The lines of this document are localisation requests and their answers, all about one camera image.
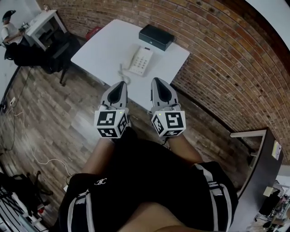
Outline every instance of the cap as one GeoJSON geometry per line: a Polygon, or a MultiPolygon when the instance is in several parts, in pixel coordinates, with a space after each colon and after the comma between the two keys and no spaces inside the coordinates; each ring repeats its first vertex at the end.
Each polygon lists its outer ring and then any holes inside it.
{"type": "Polygon", "coordinates": [[[2,18],[2,22],[4,22],[4,20],[9,19],[11,17],[11,15],[13,15],[16,12],[16,10],[8,10],[2,18]]]}

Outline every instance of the red object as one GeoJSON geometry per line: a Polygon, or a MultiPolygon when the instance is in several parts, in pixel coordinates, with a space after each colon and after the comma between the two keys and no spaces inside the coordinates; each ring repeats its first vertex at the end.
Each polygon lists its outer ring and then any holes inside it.
{"type": "Polygon", "coordinates": [[[39,212],[40,214],[42,214],[42,213],[44,212],[44,207],[41,208],[41,209],[39,209],[38,212],[39,212]]]}
{"type": "Polygon", "coordinates": [[[91,37],[93,37],[96,33],[98,33],[99,30],[101,30],[101,29],[102,29],[102,27],[95,27],[93,30],[89,31],[89,32],[86,34],[86,39],[87,39],[87,41],[89,41],[89,39],[90,39],[91,37]]]}

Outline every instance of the dark desk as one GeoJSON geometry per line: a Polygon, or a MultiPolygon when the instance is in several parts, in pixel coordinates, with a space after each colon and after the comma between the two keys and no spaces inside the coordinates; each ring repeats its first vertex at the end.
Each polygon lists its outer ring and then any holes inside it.
{"type": "Polygon", "coordinates": [[[253,136],[262,136],[263,138],[252,171],[239,193],[239,203],[230,227],[231,232],[245,231],[246,227],[254,220],[267,198],[263,193],[267,186],[273,186],[283,159],[282,151],[279,160],[272,156],[276,139],[269,129],[231,134],[231,137],[253,136]]]}

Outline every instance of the wooden floor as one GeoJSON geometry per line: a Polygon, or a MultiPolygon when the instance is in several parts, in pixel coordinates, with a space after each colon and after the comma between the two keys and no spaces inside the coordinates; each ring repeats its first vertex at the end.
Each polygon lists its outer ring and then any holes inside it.
{"type": "MultiPolygon", "coordinates": [[[[13,96],[18,98],[29,69],[21,68],[18,72],[8,93],[9,100],[13,96]]],[[[65,87],[58,83],[59,77],[60,73],[48,75],[41,68],[31,70],[14,109],[15,115],[23,113],[15,117],[13,149],[0,157],[10,175],[26,172],[35,175],[38,170],[41,171],[40,182],[54,192],[43,215],[48,225],[56,220],[68,174],[58,161],[38,164],[33,153],[41,163],[59,159],[66,164],[70,174],[80,172],[98,140],[92,126],[94,111],[107,88],[74,67],[66,74],[65,87]],[[24,135],[24,126],[28,138],[24,135]]],[[[185,136],[205,161],[219,162],[235,187],[240,188],[248,172],[246,147],[237,139],[230,138],[224,127],[188,99],[179,95],[179,102],[187,117],[185,136]]],[[[128,105],[138,134],[158,142],[146,112],[133,102],[128,105]]],[[[0,117],[1,146],[7,149],[13,143],[13,120],[12,111],[0,117]]]]}

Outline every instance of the white shirt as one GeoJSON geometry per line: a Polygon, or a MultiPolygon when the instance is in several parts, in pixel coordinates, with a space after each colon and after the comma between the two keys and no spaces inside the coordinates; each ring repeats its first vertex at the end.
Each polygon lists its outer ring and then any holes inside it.
{"type": "MultiPolygon", "coordinates": [[[[8,23],[6,25],[3,25],[2,31],[1,31],[1,36],[2,39],[6,39],[7,37],[14,36],[18,33],[18,29],[12,24],[8,23]]],[[[19,44],[22,40],[23,36],[16,37],[15,39],[11,40],[9,43],[17,43],[19,44]]]]}

